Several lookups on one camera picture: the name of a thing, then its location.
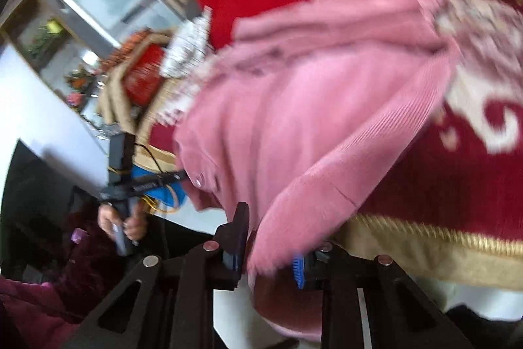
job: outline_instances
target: hand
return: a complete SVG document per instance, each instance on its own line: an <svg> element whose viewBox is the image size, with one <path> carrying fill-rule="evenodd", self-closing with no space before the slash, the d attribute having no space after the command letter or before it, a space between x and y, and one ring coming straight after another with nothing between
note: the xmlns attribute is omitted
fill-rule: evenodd
<svg viewBox="0 0 523 349"><path fill-rule="evenodd" d="M98 226L114 241L113 225L122 225L122 219L118 212L109 204L102 204L98 208ZM141 240L147 233L147 220L144 213L144 203L140 200L132 215L128 217L124 225L125 235L133 240Z"/></svg>

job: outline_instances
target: gold trim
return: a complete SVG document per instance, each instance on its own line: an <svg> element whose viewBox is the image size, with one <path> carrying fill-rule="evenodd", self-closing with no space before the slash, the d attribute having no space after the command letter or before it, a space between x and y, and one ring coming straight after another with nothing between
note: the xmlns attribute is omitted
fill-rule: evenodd
<svg viewBox="0 0 523 349"><path fill-rule="evenodd" d="M415 234L421 237L437 238L447 243L459 244L468 249L494 255L523 257L523 241L519 240L482 236L480 234L442 228L441 226L407 222L379 215L356 215L352 218L352 221L357 221L370 229L396 231Z"/></svg>
<svg viewBox="0 0 523 349"><path fill-rule="evenodd" d="M467 241L474 239L461 238L458 233L447 234L406 221L383 217L375 220L372 216L358 215L342 225L334 239L351 255L364 259L389 254L416 277L523 291L523 257L468 247Z"/></svg>

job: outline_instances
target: red bag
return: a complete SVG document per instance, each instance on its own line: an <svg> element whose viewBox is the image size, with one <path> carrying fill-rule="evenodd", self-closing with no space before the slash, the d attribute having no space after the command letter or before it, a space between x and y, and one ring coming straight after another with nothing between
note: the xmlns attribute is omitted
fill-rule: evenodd
<svg viewBox="0 0 523 349"><path fill-rule="evenodd" d="M151 44L126 73L124 88L133 104L146 107L153 99L163 81L160 76L163 56L163 48L160 45Z"/></svg>

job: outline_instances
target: metal screw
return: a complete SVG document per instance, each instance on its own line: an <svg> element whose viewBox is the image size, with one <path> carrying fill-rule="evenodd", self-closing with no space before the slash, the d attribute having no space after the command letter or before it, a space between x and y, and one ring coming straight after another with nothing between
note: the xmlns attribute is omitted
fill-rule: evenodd
<svg viewBox="0 0 523 349"><path fill-rule="evenodd" d="M379 255L378 256L378 263L380 265L389 266L394 262L392 258L389 255Z"/></svg>
<svg viewBox="0 0 523 349"><path fill-rule="evenodd" d="M157 256L147 256L145 259L143 259L143 266L146 268L150 268L151 266L154 266L158 263L159 259Z"/></svg>
<svg viewBox="0 0 523 349"><path fill-rule="evenodd" d="M324 241L320 247L318 247L318 250L322 253L328 253L332 250L332 244L328 241Z"/></svg>
<svg viewBox="0 0 523 349"><path fill-rule="evenodd" d="M206 252L213 252L215 250L218 250L219 248L220 244L218 243L218 241L214 241L213 239L205 241L205 243L203 244L203 249Z"/></svg>

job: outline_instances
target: white lace cloth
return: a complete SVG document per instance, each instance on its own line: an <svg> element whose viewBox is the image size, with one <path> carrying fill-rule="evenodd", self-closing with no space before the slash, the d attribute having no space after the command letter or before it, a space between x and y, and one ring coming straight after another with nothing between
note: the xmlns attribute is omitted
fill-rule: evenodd
<svg viewBox="0 0 523 349"><path fill-rule="evenodd" d="M190 110L196 95L211 75L215 59L216 55L210 54L205 61L190 68L190 74L180 82L156 113L158 123L172 126Z"/></svg>
<svg viewBox="0 0 523 349"><path fill-rule="evenodd" d="M169 42L160 75L165 78L184 78L198 67L210 50L208 45L211 9L205 7L202 16L186 20Z"/></svg>

